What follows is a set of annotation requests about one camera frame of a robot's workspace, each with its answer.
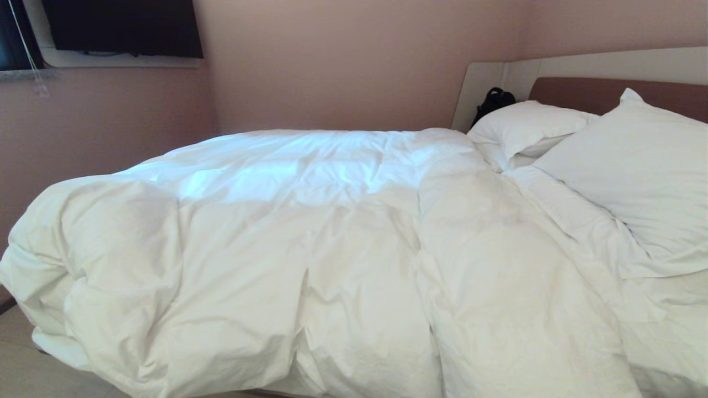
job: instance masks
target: white duvet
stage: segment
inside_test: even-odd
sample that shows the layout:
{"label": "white duvet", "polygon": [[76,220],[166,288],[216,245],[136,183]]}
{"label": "white duvet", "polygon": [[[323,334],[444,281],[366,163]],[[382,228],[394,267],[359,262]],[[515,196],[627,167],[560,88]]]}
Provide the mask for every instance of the white duvet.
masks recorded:
{"label": "white duvet", "polygon": [[553,228],[458,132],[252,132],[50,187],[0,280],[134,397],[639,397]]}

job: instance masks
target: tv screen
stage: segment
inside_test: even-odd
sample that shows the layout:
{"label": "tv screen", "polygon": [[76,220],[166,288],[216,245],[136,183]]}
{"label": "tv screen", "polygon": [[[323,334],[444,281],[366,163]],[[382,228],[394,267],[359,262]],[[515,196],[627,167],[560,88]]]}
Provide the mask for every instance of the tv screen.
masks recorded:
{"label": "tv screen", "polygon": [[58,50],[203,58],[192,0],[42,0]]}

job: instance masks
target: window sill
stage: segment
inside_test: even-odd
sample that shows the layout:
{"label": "window sill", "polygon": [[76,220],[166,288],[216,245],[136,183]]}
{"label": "window sill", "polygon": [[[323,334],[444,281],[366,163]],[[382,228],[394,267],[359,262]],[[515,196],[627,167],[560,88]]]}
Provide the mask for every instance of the window sill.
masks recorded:
{"label": "window sill", "polygon": [[[41,69],[38,71],[42,79],[57,77],[57,71],[53,69]],[[35,73],[31,70],[22,71],[0,71],[0,81],[34,80]]]}

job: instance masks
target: bed sheet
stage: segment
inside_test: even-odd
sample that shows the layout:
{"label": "bed sheet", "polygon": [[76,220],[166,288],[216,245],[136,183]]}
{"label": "bed sheet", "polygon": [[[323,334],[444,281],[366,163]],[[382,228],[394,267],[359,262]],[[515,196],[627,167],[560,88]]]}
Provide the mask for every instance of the bed sheet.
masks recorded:
{"label": "bed sheet", "polygon": [[708,271],[623,279],[626,229],[607,210],[533,167],[505,174],[585,258],[579,268],[617,315],[632,372],[645,397],[708,396]]}

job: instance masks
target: window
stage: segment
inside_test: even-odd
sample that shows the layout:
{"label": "window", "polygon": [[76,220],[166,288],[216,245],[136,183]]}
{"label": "window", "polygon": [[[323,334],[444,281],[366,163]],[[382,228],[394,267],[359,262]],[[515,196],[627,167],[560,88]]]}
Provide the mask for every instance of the window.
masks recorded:
{"label": "window", "polygon": [[0,71],[32,69],[32,63],[44,68],[22,0],[0,0]]}

